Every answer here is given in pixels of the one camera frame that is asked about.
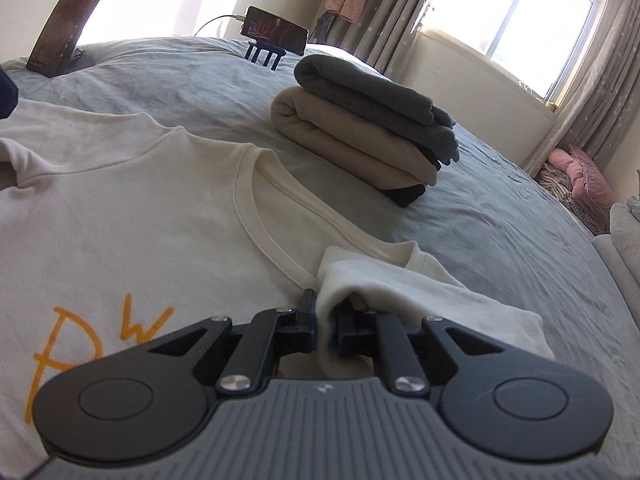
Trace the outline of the white Winnie the Pooh sweatshirt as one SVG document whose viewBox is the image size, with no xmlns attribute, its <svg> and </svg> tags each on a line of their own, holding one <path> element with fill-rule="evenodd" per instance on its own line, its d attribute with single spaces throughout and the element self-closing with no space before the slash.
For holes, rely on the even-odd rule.
<svg viewBox="0 0 640 480">
<path fill-rule="evenodd" d="M 24 100 L 1 124 L 1 470 L 44 460 L 32 422 L 56 374 L 203 318 L 246 323 L 318 295 L 317 361 L 331 310 L 357 295 L 407 323 L 449 318 L 551 356 L 541 317 L 472 292 L 413 240 L 386 243 L 307 191 L 272 151 Z"/>
</svg>

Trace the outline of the upright smartphone with video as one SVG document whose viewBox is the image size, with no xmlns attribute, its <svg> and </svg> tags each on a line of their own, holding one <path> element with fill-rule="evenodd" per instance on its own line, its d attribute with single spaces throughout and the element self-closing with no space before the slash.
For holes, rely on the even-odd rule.
<svg viewBox="0 0 640 480">
<path fill-rule="evenodd" d="M 26 63 L 31 72 L 48 78 L 70 66 L 77 41 L 100 0 L 58 0 Z"/>
</svg>

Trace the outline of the black phone stand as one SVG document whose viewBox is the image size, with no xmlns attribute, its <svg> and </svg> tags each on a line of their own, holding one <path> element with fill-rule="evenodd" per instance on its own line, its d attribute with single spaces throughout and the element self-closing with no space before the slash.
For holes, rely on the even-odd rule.
<svg viewBox="0 0 640 480">
<path fill-rule="evenodd" d="M 96 60 L 85 49 L 76 48 L 73 50 L 70 60 L 66 64 L 63 74 L 71 74 L 78 70 L 85 70 L 86 68 L 96 65 Z"/>
</svg>

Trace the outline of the grey bed sheet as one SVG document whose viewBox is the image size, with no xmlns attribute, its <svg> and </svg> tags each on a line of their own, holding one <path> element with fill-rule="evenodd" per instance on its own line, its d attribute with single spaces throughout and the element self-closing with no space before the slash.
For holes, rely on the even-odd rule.
<svg viewBox="0 0 640 480">
<path fill-rule="evenodd" d="M 160 38 L 95 44 L 96 65 L 56 78 L 24 60 L 6 72 L 24 100 L 100 115 L 147 114 L 203 139 L 272 151 L 307 191 L 386 243 L 413 240 L 468 289 L 540 315 L 554 356 L 605 385 L 615 418 L 603 457 L 639 471 L 639 330 L 590 234 L 527 174 L 463 128 L 461 158 L 399 208 L 374 188 L 285 139 L 273 98 L 295 82 L 244 60 L 235 40 Z"/>
</svg>

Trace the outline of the grey folded quilt stack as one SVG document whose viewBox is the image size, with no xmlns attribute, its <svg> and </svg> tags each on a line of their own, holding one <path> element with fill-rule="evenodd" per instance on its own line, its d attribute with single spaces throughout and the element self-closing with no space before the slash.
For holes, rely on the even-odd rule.
<svg viewBox="0 0 640 480">
<path fill-rule="evenodd" d="M 610 232 L 592 240 L 608 272 L 616 281 L 627 307 L 639 325 L 640 314 L 639 199 L 631 196 L 610 210 Z"/>
</svg>

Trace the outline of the pink folded blanket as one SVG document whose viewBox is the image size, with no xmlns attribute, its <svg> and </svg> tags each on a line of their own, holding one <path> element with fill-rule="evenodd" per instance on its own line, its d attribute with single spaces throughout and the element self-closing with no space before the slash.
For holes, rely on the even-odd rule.
<svg viewBox="0 0 640 480">
<path fill-rule="evenodd" d="M 574 144 L 570 144 L 567 151 L 554 148 L 547 162 L 570 178 L 574 199 L 588 209 L 593 218 L 608 222 L 614 204 L 612 188 L 586 152 Z"/>
</svg>

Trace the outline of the folded black garment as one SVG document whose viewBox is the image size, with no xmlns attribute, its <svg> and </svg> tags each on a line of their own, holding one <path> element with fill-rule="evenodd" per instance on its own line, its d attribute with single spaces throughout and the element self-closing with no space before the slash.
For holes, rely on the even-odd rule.
<svg viewBox="0 0 640 480">
<path fill-rule="evenodd" d="M 407 208 L 418 200 L 426 191 L 423 184 L 415 184 L 406 188 L 392 188 L 391 190 L 382 190 L 381 193 L 389 198 L 394 204 L 400 208 Z"/>
</svg>

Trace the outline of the landscape smartphone on stand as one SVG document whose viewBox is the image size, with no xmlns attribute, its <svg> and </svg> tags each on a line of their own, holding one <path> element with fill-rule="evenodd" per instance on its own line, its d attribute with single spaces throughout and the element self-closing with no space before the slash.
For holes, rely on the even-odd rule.
<svg viewBox="0 0 640 480">
<path fill-rule="evenodd" d="M 256 8 L 256 6 L 249 6 L 244 16 L 241 35 L 274 44 L 297 55 L 303 55 L 309 32 L 308 29 L 276 14 Z"/>
</svg>

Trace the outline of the blue phone stand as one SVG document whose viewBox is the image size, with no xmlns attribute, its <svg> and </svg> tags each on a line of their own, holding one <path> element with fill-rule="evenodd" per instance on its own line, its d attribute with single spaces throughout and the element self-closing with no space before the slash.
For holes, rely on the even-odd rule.
<svg viewBox="0 0 640 480">
<path fill-rule="evenodd" d="M 248 44 L 244 58 L 253 64 L 262 62 L 262 66 L 270 68 L 274 72 L 285 55 L 285 48 L 264 40 L 252 40 Z"/>
</svg>

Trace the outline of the right grey star curtain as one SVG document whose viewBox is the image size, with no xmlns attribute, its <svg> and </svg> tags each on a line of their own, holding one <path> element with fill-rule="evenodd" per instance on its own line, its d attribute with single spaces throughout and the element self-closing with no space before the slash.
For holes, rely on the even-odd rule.
<svg viewBox="0 0 640 480">
<path fill-rule="evenodd" d="M 572 145 L 604 169 L 638 107 L 639 0 L 623 0 L 584 79 L 522 169 L 536 176 L 554 148 Z"/>
</svg>

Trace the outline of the grey star curtain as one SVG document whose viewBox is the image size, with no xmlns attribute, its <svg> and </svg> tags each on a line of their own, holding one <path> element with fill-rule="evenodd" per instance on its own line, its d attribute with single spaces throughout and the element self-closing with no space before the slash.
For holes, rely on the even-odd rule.
<svg viewBox="0 0 640 480">
<path fill-rule="evenodd" d="M 522 169 L 536 176 L 554 148 L 572 145 L 604 169 L 638 107 L 639 0 L 623 0 L 584 79 Z"/>
<path fill-rule="evenodd" d="M 367 0 L 360 18 L 349 23 L 326 12 L 323 0 L 311 41 L 338 47 L 397 80 L 416 43 L 426 3 L 427 0 Z"/>
</svg>

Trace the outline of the folded dark grey garment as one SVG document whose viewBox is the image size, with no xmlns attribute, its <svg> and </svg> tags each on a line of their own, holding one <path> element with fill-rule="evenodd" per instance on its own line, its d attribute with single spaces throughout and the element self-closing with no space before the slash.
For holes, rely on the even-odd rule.
<svg viewBox="0 0 640 480">
<path fill-rule="evenodd" d="M 324 54 L 302 58 L 294 68 L 294 77 L 314 96 L 412 142 L 436 168 L 460 158 L 454 135 L 456 121 L 428 96 Z"/>
</svg>

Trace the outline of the folded beige garment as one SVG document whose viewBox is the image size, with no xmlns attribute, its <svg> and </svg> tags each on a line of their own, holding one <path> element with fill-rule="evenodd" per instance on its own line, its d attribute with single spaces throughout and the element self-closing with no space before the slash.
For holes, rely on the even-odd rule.
<svg viewBox="0 0 640 480">
<path fill-rule="evenodd" d="M 435 166 L 410 141 L 302 87 L 278 93 L 270 118 L 282 136 L 380 191 L 437 182 Z"/>
</svg>

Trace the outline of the left grey star curtain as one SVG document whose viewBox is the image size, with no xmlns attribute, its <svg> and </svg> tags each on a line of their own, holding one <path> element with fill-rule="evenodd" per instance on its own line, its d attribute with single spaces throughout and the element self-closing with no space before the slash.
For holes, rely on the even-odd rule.
<svg viewBox="0 0 640 480">
<path fill-rule="evenodd" d="M 323 0 L 311 41 L 338 47 L 397 80 L 416 43 L 426 3 L 427 0 L 367 0 L 360 18 L 349 23 L 326 12 Z"/>
</svg>

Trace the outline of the window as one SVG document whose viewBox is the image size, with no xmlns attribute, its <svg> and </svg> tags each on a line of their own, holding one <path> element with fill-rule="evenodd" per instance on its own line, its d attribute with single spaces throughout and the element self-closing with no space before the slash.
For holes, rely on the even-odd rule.
<svg viewBox="0 0 640 480">
<path fill-rule="evenodd" d="M 558 104 L 582 64 L 606 0 L 427 0 L 422 32 L 437 32 Z"/>
</svg>

